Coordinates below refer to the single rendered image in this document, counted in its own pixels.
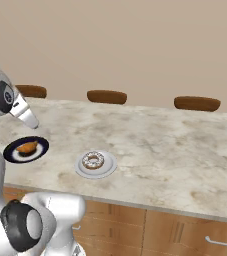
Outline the orange brown pastry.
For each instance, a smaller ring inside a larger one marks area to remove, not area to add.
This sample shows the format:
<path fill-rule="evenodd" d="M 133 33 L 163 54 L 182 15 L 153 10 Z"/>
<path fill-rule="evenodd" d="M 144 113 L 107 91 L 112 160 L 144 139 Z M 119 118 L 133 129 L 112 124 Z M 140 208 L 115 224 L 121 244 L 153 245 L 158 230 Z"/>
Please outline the orange brown pastry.
<path fill-rule="evenodd" d="M 16 150 L 18 151 L 18 154 L 20 156 L 28 157 L 36 152 L 37 145 L 38 145 L 37 141 L 27 142 L 27 143 L 24 143 L 23 145 L 17 147 Z"/>

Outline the dark blue plate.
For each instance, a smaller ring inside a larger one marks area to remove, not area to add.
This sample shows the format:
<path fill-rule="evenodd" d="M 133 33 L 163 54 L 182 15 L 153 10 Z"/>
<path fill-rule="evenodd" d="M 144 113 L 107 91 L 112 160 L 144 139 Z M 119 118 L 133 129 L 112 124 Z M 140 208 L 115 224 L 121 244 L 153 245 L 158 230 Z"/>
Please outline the dark blue plate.
<path fill-rule="evenodd" d="M 33 141 L 38 142 L 36 152 L 28 157 L 20 156 L 16 148 L 23 145 L 24 143 L 33 142 Z M 29 163 L 42 157 L 48 151 L 48 149 L 49 149 L 49 142 L 45 138 L 39 137 L 39 136 L 28 136 L 28 137 L 23 137 L 11 142 L 4 149 L 3 156 L 8 162 L 11 162 L 11 163 L 17 163 L 17 164 Z"/>

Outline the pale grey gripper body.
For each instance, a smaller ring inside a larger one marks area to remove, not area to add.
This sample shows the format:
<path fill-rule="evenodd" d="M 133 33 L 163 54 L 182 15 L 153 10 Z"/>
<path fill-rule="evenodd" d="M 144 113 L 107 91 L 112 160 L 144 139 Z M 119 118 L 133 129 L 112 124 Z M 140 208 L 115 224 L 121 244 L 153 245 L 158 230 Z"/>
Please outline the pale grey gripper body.
<path fill-rule="evenodd" d="M 39 126 L 39 121 L 30 108 L 21 113 L 19 119 L 31 129 L 37 129 Z"/>

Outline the white sprinkled brown donut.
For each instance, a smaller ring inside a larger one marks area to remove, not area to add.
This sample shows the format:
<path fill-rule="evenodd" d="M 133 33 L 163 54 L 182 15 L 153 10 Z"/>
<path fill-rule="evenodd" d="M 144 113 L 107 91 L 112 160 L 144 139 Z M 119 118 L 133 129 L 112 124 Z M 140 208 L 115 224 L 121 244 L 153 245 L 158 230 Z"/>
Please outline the white sprinkled brown donut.
<path fill-rule="evenodd" d="M 88 152 L 83 156 L 82 164 L 87 169 L 98 169 L 104 164 L 104 156 L 97 151 Z"/>

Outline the white plate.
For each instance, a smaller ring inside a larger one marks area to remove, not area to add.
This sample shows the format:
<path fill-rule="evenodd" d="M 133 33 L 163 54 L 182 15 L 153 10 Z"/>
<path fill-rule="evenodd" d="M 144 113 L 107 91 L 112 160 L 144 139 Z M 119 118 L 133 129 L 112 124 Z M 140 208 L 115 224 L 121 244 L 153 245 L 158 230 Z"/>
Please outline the white plate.
<path fill-rule="evenodd" d="M 104 164 L 102 167 L 91 170 L 87 169 L 82 164 L 82 158 L 83 156 L 91 151 L 97 151 L 101 153 L 104 156 Z M 111 175 L 116 167 L 117 167 L 117 160 L 116 158 L 109 152 L 103 151 L 103 150 L 91 150 L 88 152 L 83 153 L 81 156 L 79 156 L 75 162 L 75 171 L 80 176 L 87 178 L 87 179 L 101 179 L 105 178 L 109 175 Z"/>

